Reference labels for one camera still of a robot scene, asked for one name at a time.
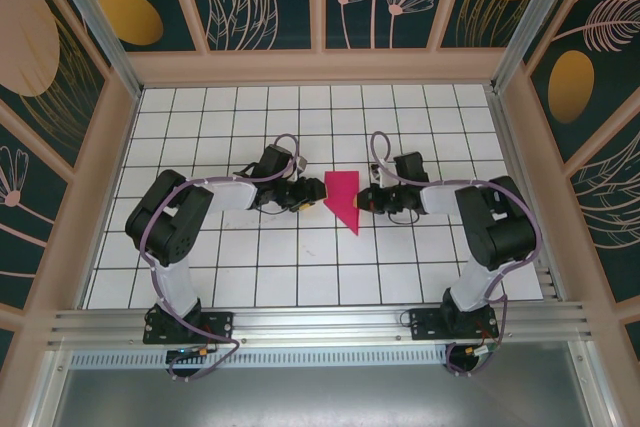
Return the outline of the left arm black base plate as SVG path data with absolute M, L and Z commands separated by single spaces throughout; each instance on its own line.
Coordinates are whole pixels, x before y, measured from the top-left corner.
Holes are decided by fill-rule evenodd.
M 210 339 L 185 327 L 164 310 L 154 307 L 144 316 L 142 342 L 145 345 L 205 344 Z M 187 322 L 199 330 L 229 339 L 233 332 L 231 312 L 190 314 Z

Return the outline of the aluminium side rail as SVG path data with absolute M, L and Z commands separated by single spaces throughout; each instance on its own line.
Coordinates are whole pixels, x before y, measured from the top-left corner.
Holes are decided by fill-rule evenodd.
M 545 245 L 547 232 L 514 123 L 500 95 L 489 90 L 486 97 L 507 171 L 536 217 L 542 238 L 536 259 L 503 277 L 505 293 L 511 300 L 564 301 L 564 286 L 558 277 L 554 254 Z

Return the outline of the pink paper sheet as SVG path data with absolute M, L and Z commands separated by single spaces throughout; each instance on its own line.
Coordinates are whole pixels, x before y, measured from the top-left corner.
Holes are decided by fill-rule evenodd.
M 355 235 L 359 234 L 359 173 L 357 171 L 327 171 L 324 176 L 326 207 Z

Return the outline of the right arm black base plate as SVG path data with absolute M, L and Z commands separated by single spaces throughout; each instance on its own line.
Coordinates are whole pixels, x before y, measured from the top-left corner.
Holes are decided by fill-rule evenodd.
M 499 335 L 495 311 L 489 306 L 454 314 L 445 314 L 440 308 L 411 309 L 409 329 L 413 340 L 480 341 Z

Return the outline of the aluminium frame post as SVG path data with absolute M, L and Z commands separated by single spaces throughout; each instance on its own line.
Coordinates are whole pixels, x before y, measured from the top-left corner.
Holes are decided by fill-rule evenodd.
M 503 93 L 557 0 L 530 0 L 491 79 L 492 93 Z
M 123 81 L 127 91 L 135 100 L 141 96 L 142 84 L 127 57 L 120 40 L 115 35 L 109 21 L 97 0 L 73 0 L 74 5 L 87 21 L 102 50 L 111 62 L 112 67 Z

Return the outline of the long aluminium mounting rail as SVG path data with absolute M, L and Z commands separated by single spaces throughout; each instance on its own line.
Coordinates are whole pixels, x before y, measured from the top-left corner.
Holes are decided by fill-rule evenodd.
M 55 349 L 141 348 L 144 309 L 68 310 L 55 314 L 46 345 Z M 409 344 L 404 306 L 239 308 L 233 338 L 247 347 Z M 506 342 L 581 341 L 592 337 L 578 302 L 511 302 Z

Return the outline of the grey metal sheet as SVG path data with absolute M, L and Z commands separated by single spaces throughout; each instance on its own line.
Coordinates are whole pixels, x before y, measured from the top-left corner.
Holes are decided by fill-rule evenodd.
M 54 427 L 592 427 L 573 381 L 463 380 L 437 366 L 73 371 Z

